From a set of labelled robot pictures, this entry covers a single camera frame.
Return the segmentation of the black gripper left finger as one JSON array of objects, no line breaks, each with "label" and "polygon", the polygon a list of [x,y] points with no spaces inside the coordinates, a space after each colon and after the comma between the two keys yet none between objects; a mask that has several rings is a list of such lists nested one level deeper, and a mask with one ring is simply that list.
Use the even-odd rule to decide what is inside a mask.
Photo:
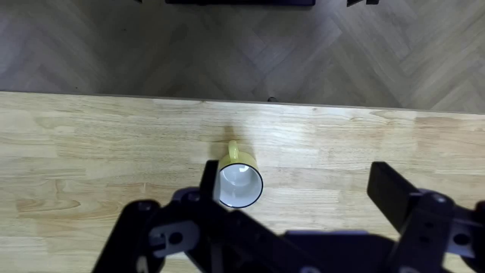
[{"label": "black gripper left finger", "polygon": [[302,253],[240,210],[211,197],[216,162],[198,186],[177,189],[166,204],[143,198],[117,215],[92,273],[161,273],[184,253],[201,273],[299,273]]}]

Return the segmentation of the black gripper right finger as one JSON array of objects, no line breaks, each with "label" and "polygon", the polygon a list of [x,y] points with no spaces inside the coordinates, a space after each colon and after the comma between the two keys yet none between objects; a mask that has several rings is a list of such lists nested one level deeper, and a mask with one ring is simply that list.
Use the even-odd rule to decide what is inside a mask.
[{"label": "black gripper right finger", "polygon": [[398,232],[386,273],[445,273],[443,256],[458,256],[485,273],[485,201],[472,209],[448,195],[415,188],[386,162],[372,162],[366,194]]}]

